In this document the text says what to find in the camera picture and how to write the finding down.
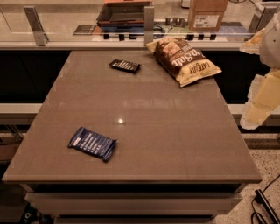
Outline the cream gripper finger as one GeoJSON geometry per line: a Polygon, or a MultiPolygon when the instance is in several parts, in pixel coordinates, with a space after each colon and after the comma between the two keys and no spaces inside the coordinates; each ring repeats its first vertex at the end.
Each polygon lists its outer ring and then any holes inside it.
{"type": "Polygon", "coordinates": [[[240,51],[248,54],[259,54],[264,31],[265,29],[262,28],[260,31],[255,33],[252,38],[240,47],[240,51]]]}
{"type": "Polygon", "coordinates": [[[251,82],[240,125],[245,130],[256,129],[279,105],[280,70],[271,69],[264,76],[257,74],[251,82]]]}

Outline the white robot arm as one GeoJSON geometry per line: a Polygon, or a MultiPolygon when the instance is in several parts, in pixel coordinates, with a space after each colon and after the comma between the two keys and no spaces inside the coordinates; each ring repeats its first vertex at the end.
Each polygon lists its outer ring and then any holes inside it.
{"type": "Polygon", "coordinates": [[[267,74],[257,74],[252,80],[243,108],[240,125],[245,130],[254,130],[280,105],[280,12],[245,42],[240,51],[259,55],[260,61],[270,68],[267,74]]]}

